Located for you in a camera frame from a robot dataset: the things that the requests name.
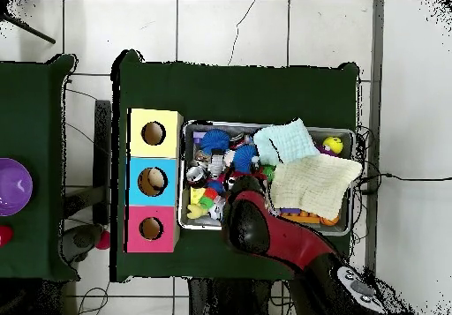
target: red ball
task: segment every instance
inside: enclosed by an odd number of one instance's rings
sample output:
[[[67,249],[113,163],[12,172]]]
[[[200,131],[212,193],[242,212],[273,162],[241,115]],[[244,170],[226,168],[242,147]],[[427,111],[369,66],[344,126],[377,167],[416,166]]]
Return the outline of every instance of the red ball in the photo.
[[[109,232],[103,231],[101,234],[101,240],[99,240],[99,243],[95,246],[97,249],[100,249],[101,251],[109,248]]]
[[[8,242],[12,239],[12,235],[14,232],[11,227],[8,226],[0,226],[0,247],[7,245]]]

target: metal tray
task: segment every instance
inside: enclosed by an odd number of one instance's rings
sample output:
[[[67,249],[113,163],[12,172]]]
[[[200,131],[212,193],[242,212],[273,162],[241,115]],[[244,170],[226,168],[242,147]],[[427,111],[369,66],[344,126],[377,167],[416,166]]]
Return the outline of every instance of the metal tray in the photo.
[[[204,230],[221,230],[222,225],[219,221],[215,221],[208,217],[199,218],[196,220],[188,219],[187,205],[190,203],[190,188],[186,183],[185,171],[188,168],[188,163],[193,159],[194,131],[209,131],[214,128],[226,131],[231,137],[238,135],[240,132],[253,134],[262,127],[267,127],[269,124],[239,124],[228,122],[206,122],[206,121],[187,121],[182,127],[181,141],[181,155],[179,165],[179,195],[177,207],[177,221],[180,226],[185,229],[204,229]],[[336,136],[343,142],[343,150],[339,155],[341,158],[350,159],[355,153],[355,133],[345,129],[335,128],[316,128],[306,127],[314,142],[322,143],[328,136]],[[307,227],[316,229],[324,236],[343,236],[346,235],[351,228],[351,215],[353,212],[353,185],[350,184],[349,189],[343,196],[343,205],[341,208],[339,222],[334,226],[325,226],[323,224],[306,223]]]

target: blue toy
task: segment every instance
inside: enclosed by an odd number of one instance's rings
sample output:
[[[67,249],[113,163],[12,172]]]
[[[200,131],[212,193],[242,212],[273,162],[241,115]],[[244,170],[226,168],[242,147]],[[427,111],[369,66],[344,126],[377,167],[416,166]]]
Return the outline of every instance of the blue toy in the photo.
[[[222,194],[224,192],[224,187],[222,186],[222,182],[218,180],[209,180],[207,182],[207,188],[215,189],[218,194]]]
[[[230,135],[222,130],[210,130],[206,132],[200,145],[205,154],[211,154],[212,149],[221,149],[225,152],[230,148]]]
[[[234,169],[243,174],[251,174],[252,158],[258,155],[256,146],[243,145],[236,150],[232,163]]]

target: blue box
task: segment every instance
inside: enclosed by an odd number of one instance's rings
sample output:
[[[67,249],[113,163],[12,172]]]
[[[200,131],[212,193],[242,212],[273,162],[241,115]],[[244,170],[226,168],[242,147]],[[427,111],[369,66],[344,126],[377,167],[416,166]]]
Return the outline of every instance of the blue box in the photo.
[[[167,179],[168,185],[163,192],[157,196],[149,197],[138,187],[139,174],[144,169],[161,169]],[[163,158],[136,158],[131,157],[130,162],[130,190],[129,205],[142,206],[176,206],[176,188],[177,188],[177,161],[174,159]]]

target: pink box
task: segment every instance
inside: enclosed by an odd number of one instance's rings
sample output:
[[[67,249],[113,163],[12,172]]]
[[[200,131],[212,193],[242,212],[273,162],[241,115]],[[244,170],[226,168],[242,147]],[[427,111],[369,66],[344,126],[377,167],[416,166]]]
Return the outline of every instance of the pink box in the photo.
[[[155,240],[148,240],[139,232],[139,225],[146,218],[156,218],[162,224],[162,233]],[[176,207],[129,206],[127,235],[126,250],[128,253],[173,252],[179,237],[179,226],[176,223]]]

